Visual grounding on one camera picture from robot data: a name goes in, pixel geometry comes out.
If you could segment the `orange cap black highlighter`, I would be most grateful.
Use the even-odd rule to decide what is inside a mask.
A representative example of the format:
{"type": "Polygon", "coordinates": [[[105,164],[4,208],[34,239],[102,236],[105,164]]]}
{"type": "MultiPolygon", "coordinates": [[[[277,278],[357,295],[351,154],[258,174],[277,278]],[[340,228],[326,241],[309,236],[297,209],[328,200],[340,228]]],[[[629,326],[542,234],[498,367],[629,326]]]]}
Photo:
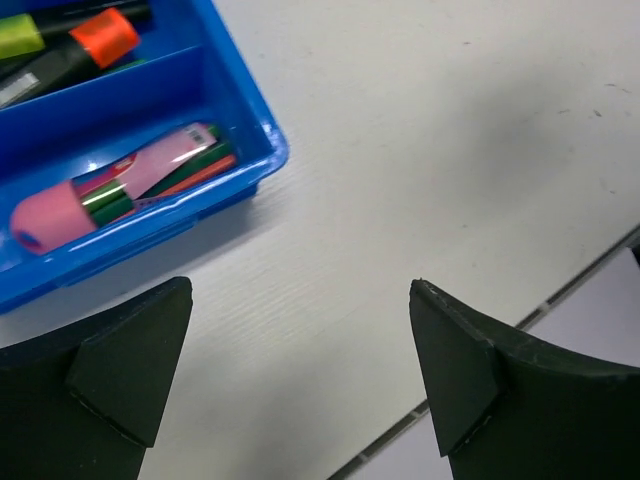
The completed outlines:
{"type": "Polygon", "coordinates": [[[91,80],[139,43],[131,22],[110,7],[2,79],[1,106],[7,108],[91,80]]]}

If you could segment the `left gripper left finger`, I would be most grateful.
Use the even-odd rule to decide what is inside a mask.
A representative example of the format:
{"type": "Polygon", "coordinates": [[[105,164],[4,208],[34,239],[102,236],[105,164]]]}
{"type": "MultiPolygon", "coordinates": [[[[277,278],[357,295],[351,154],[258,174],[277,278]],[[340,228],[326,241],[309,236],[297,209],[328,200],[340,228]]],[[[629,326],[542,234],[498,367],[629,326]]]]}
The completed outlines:
{"type": "Polygon", "coordinates": [[[1,350],[4,479],[135,479],[158,436],[193,307],[174,277],[1,350]]]}

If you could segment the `yellow cap black highlighter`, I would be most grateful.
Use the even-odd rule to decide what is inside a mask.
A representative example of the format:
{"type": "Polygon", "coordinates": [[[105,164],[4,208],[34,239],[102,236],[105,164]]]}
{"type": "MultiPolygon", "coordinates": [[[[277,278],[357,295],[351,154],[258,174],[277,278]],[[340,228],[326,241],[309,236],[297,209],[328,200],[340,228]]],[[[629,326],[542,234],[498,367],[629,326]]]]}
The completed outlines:
{"type": "Polygon", "coordinates": [[[148,1],[72,1],[1,18],[1,59],[43,50],[52,41],[109,8],[130,22],[152,18],[148,1]]]}

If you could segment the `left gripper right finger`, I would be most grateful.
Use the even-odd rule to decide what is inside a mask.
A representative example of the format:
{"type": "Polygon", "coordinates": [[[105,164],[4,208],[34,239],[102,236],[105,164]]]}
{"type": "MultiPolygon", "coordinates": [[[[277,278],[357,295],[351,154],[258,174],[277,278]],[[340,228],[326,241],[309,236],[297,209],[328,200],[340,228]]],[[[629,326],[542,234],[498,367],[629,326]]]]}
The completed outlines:
{"type": "Polygon", "coordinates": [[[437,445],[457,479],[635,479],[639,371],[480,313],[425,280],[410,321],[437,445]]]}

